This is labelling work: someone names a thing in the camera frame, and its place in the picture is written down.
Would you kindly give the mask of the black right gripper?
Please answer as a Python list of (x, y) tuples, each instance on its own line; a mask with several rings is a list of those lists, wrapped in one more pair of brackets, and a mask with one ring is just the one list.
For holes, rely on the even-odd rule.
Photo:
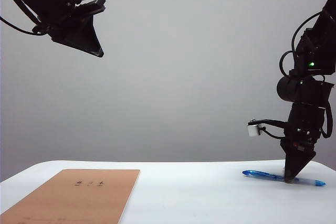
[(285, 152), (284, 180), (291, 183), (315, 157), (314, 146), (321, 136), (324, 108), (293, 103), (280, 146)]

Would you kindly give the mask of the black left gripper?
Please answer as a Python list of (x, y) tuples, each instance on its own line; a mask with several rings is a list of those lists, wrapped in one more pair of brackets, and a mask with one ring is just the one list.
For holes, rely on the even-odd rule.
[(93, 26), (93, 15), (105, 10), (106, 0), (77, 4), (75, 0), (34, 0), (38, 23), (35, 33), (47, 33), (53, 42), (102, 58), (103, 49)]

